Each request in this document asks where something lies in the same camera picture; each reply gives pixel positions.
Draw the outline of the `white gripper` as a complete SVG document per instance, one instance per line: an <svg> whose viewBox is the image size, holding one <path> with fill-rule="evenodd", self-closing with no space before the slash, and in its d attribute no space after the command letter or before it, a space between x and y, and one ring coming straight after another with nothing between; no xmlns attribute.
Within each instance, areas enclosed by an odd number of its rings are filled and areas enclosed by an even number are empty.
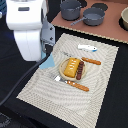
<svg viewBox="0 0 128 128"><path fill-rule="evenodd" d="M15 41L26 61L39 61L46 46L55 45L55 27L48 21L43 22L43 27L37 30L15 31Z"/></svg>

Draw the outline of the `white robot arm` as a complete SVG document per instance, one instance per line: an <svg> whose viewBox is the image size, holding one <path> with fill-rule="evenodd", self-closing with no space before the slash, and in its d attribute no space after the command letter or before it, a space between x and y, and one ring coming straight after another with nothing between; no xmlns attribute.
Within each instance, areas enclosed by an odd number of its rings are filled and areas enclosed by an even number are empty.
<svg viewBox="0 0 128 128"><path fill-rule="evenodd" d="M26 61L39 61L46 46L55 44L55 28L48 22L48 0L6 0L6 23Z"/></svg>

